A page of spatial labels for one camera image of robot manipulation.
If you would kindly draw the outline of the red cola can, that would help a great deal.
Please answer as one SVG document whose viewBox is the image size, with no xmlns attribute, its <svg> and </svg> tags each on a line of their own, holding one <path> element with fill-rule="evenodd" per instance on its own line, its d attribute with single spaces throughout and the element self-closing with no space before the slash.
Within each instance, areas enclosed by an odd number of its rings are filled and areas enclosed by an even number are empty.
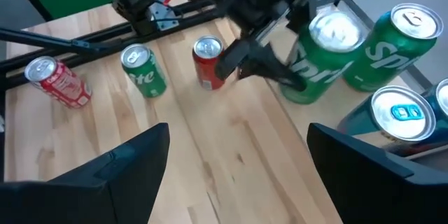
<svg viewBox="0 0 448 224">
<path fill-rule="evenodd" d="M 212 35 L 200 37 L 192 47 L 197 78 L 205 90 L 217 90 L 225 83 L 215 74 L 215 66 L 222 51 L 223 44 Z"/>
<path fill-rule="evenodd" d="M 25 67 L 24 76 L 34 87 L 71 109 L 78 109 L 91 100 L 88 84 L 53 57 L 32 60 Z"/>
</svg>

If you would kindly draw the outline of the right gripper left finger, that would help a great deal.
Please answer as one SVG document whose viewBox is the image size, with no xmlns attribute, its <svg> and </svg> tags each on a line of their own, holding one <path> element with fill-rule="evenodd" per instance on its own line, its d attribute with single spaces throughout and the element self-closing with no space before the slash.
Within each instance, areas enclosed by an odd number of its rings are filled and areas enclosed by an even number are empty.
<svg viewBox="0 0 448 224">
<path fill-rule="evenodd" d="M 169 145 L 161 122 L 49 181 L 0 183 L 0 224 L 147 224 Z"/>
</svg>

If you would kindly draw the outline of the silver blue slim can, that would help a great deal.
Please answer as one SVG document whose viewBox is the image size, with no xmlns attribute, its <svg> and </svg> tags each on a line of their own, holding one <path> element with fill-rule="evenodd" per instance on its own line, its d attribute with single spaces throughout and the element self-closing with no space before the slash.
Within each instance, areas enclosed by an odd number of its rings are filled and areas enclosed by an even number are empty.
<svg viewBox="0 0 448 224">
<path fill-rule="evenodd" d="M 436 119 L 435 131 L 425 142 L 448 142 L 448 78 L 428 88 L 421 96 L 432 107 Z"/>
<path fill-rule="evenodd" d="M 338 124 L 337 131 L 396 155 L 429 138 L 436 119 L 430 104 L 405 87 L 379 88 Z"/>
</svg>

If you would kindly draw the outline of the green Sprite can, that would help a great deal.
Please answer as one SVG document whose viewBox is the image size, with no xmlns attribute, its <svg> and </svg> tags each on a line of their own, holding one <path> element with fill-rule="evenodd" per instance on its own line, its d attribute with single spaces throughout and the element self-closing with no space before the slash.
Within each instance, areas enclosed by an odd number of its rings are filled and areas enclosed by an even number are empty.
<svg viewBox="0 0 448 224">
<path fill-rule="evenodd" d="M 297 104 L 315 102 L 360 57 L 364 40 L 357 21 L 346 13 L 319 13 L 300 28 L 286 60 L 289 69 L 303 77 L 306 88 L 298 91 L 280 85 L 281 93 Z"/>
<path fill-rule="evenodd" d="M 165 75 L 154 52 L 143 44 L 127 46 L 120 55 L 123 71 L 140 93 L 148 98 L 162 95 L 167 89 Z"/>
<path fill-rule="evenodd" d="M 434 10 L 417 3 L 398 4 L 376 21 L 343 79 L 360 92 L 378 90 L 423 57 L 443 28 Z"/>
</svg>

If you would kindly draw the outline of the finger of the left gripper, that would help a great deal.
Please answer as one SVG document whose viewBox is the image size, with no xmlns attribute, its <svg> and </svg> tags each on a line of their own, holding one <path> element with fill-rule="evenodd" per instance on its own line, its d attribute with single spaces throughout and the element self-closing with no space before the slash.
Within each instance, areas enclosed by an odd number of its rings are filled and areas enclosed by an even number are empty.
<svg viewBox="0 0 448 224">
<path fill-rule="evenodd" d="M 241 64 L 241 79 L 251 76 L 268 78 L 297 91 L 304 91 L 307 87 L 303 77 L 276 57 L 270 43 L 251 45 L 247 58 Z"/>
<path fill-rule="evenodd" d="M 246 39 L 234 40 L 218 57 L 215 75 L 224 81 L 248 56 L 250 43 Z"/>
</svg>

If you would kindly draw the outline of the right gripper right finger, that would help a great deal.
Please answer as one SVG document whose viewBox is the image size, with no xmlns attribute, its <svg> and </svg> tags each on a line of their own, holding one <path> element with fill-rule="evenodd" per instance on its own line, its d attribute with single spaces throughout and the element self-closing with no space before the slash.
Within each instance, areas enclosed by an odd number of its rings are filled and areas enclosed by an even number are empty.
<svg viewBox="0 0 448 224">
<path fill-rule="evenodd" d="M 307 145 L 344 224 L 448 224 L 447 172 L 319 123 Z"/>
</svg>

